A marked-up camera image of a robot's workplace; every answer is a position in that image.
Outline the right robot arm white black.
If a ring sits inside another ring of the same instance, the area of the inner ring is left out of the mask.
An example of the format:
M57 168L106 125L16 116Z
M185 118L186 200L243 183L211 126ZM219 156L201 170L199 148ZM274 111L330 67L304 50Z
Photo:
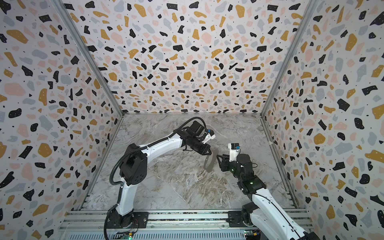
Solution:
M255 164L247 154L239 154L231 161L229 155L217 155L222 172L230 172L238 179L238 187L251 200L242 207L242 221L257 227L268 240L318 240L316 233L308 233L276 202L266 184L254 173Z

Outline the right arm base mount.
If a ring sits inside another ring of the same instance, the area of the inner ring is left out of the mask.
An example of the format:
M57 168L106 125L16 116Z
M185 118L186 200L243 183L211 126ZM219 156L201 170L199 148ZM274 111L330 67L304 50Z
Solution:
M229 211L226 222L231 228L254 227L250 213L246 210Z

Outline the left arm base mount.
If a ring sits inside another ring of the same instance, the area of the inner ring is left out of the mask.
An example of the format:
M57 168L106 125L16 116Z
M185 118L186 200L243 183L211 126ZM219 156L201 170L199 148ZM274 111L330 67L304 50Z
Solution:
M113 210L108 217L107 229L145 229L149 219L149 212L135 212L122 216L117 211Z

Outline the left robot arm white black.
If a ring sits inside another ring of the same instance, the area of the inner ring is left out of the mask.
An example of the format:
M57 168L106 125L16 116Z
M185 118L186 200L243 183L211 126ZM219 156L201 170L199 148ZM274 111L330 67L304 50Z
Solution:
M134 225L141 227L134 214L134 198L138 185L147 176L147 167L152 160L182 147L184 151L210 156L212 151L208 141L215 137L215 132L207 128L202 118L192 117L159 140L143 145L130 144L109 176L110 184L119 186L119 194L116 204L107 212L104 230Z

